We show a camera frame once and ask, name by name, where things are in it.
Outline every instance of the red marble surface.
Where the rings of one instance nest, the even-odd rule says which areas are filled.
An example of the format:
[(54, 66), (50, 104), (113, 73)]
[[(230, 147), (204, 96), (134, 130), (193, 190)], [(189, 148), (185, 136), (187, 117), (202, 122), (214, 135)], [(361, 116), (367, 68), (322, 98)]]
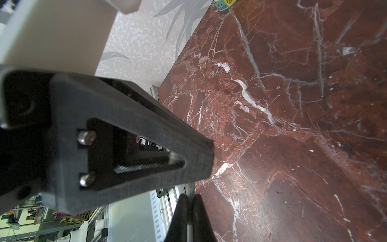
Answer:
[(210, 7), (159, 96), (215, 140), (219, 241), (387, 241), (386, 28), (380, 0)]

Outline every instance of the white wall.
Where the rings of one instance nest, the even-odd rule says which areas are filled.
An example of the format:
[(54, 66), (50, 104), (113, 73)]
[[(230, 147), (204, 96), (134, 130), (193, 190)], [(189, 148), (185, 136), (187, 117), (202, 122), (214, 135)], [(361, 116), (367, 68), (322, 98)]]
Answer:
[(5, 24), (0, 23), (0, 35), (3, 33), (4, 29), (5, 29)]
[(109, 242), (159, 241), (155, 238), (149, 192), (113, 203), (109, 216)]
[[(142, 0), (137, 12), (119, 13), (104, 52), (125, 57), (101, 61), (96, 75), (133, 81), (146, 91), (151, 85), (160, 86), (211, 3), (174, 0), (180, 4), (167, 5), (171, 1)], [(163, 8), (166, 14), (154, 17)]]

